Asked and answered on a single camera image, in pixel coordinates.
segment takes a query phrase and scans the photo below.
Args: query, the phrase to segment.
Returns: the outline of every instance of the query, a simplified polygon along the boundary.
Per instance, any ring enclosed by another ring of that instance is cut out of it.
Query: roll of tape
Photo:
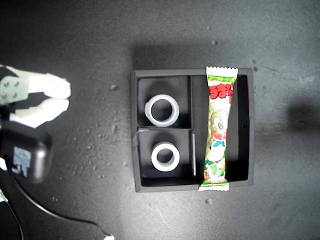
[[[172,113],[171,116],[163,121],[158,121],[154,118],[154,116],[152,116],[151,113],[151,109],[152,106],[155,104],[155,102],[159,101],[159,100],[166,100],[170,103],[171,107],[172,107]],[[169,95],[166,94],[160,94],[160,95],[156,95],[154,97],[152,97],[146,104],[144,107],[144,114],[145,116],[150,120],[150,122],[158,127],[169,127],[172,124],[174,124],[178,117],[179,117],[179,105],[177,103],[177,101]]]
[[[158,160],[158,153],[163,149],[168,149],[172,152],[172,158],[168,162],[160,162]],[[151,154],[151,162],[159,171],[169,172],[178,166],[180,162],[180,153],[175,145],[167,141],[162,141],[154,146]]]

